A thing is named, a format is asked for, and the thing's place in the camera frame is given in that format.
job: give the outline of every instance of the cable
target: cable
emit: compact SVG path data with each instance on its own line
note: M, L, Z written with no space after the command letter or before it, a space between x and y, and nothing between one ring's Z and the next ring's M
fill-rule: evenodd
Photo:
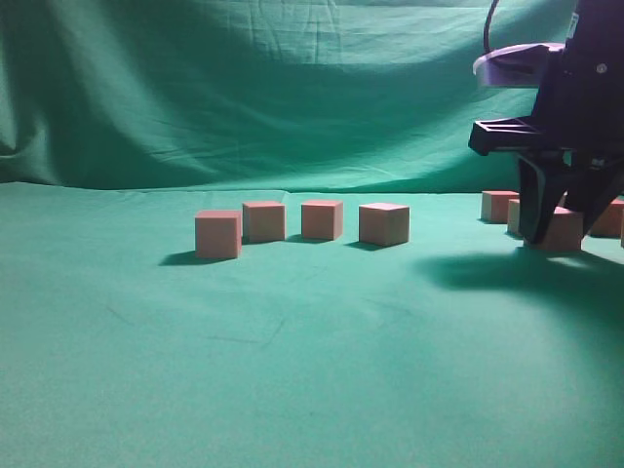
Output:
M491 5L489 6L489 11L487 12L486 24L484 26L484 51L486 54L491 53L491 47L489 46L489 27L491 26L491 19L494 16L494 12L496 11L496 7L498 6L498 2L500 0L492 0ZM490 59L493 63L496 63L498 66L507 68L509 70L517 71L519 73L532 74L533 69L530 66L520 65L520 64L512 64L505 63L500 61L498 57L494 57Z
M486 25L484 26L484 51L486 54L491 52L491 48L489 47L489 27L499 1L500 0L492 0L491 5L489 6L489 12L487 12Z

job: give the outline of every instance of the green backdrop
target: green backdrop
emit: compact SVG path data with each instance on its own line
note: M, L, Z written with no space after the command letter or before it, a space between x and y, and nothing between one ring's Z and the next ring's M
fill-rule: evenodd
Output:
M492 45L565 39L572 0L507 0ZM467 146L534 90L480 90L489 0L5 0L0 181L465 192Z

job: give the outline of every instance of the pink wooden block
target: pink wooden block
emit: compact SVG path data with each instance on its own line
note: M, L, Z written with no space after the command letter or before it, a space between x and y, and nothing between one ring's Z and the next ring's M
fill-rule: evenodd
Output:
M514 236L522 237L520 234L520 200L509 200L507 209L507 232Z
M195 215L195 253L200 258L236 258L242 249L242 214L206 210Z
M286 206L279 202L243 204L243 237L250 242L286 239Z
M525 245L550 252L573 252L581 250L583 241L583 214L556 207L544 240L538 244Z
M382 247L410 240L410 207L392 203L360 206L360 242Z
M622 234L624 200L613 200L589 231L593 237L619 238Z
M343 204L335 200L308 200L301 205L301 235L334 240L342 235Z
M517 192L504 190L484 191L481 200L481 219L494 224L505 224L507 222L509 200L515 198L519 198Z

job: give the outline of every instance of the green fabric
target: green fabric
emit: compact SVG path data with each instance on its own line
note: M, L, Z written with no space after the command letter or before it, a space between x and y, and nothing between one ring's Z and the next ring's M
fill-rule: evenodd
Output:
M466 192L513 185L474 120L490 0L0 2L0 181ZM563 42L573 0L501 2L493 47Z
M300 203L345 202L333 242ZM3 468L624 466L624 251L527 252L478 195L0 185ZM193 256L193 216L289 240ZM357 207L411 206L408 244Z

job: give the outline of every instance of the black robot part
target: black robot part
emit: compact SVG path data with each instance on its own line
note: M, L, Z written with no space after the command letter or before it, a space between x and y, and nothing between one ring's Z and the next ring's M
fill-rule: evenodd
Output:
M624 1L580 0L562 47L486 56L488 73L509 73L510 83L517 72L503 70L505 62L540 70L530 115L477 121L469 141L484 156L518 156L519 229L531 243L543 239L564 193L565 207L583 213L587 234L624 191L623 23Z

